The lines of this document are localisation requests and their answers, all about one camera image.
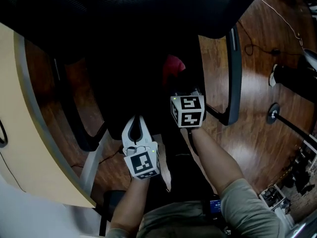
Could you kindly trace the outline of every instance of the black stand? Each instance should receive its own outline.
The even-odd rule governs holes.
[[[294,130],[296,133],[298,133],[307,143],[309,143],[312,147],[317,149],[317,142],[311,138],[309,135],[307,135],[305,132],[303,132],[301,129],[296,127],[294,124],[286,120],[284,117],[279,115],[280,106],[278,103],[274,103],[267,112],[266,122],[268,124],[274,123],[277,119],[283,122],[285,125],[290,127],[292,130]]]

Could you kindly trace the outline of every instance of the floor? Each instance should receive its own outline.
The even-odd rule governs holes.
[[[305,48],[317,51],[313,21],[302,0],[265,1],[275,7],[301,34]],[[301,53],[299,42],[285,22],[261,0],[255,0],[241,17],[240,23],[237,27],[243,75],[239,120],[231,126],[224,126],[207,115],[203,127],[236,159],[246,179],[256,192],[260,192],[279,179],[283,168],[289,164],[289,157],[295,154],[302,142],[298,135],[281,122],[266,124],[265,117],[270,105],[278,102],[281,105],[281,115],[307,132],[315,124],[315,108],[313,103],[281,85],[273,88],[268,85],[268,77],[275,63],[296,67],[299,56],[287,53]],[[253,55],[247,55],[244,47],[250,44],[250,40],[241,25],[253,43],[262,49],[280,49],[287,53],[273,57],[254,47]],[[207,103],[224,111],[228,95],[225,39],[212,40],[200,36],[200,44]],[[77,146],[55,95],[50,58],[30,42],[26,42],[26,52],[33,88],[49,130],[69,164],[82,165],[87,154]],[[103,120],[89,85],[84,59],[68,66],[67,76],[85,128],[91,135],[95,135]],[[120,145],[120,141],[109,138],[103,158],[116,153]],[[80,175],[80,167],[75,166],[73,169]],[[130,176],[123,156],[116,154],[100,164],[92,198],[101,204],[103,192],[126,189],[129,183]]]

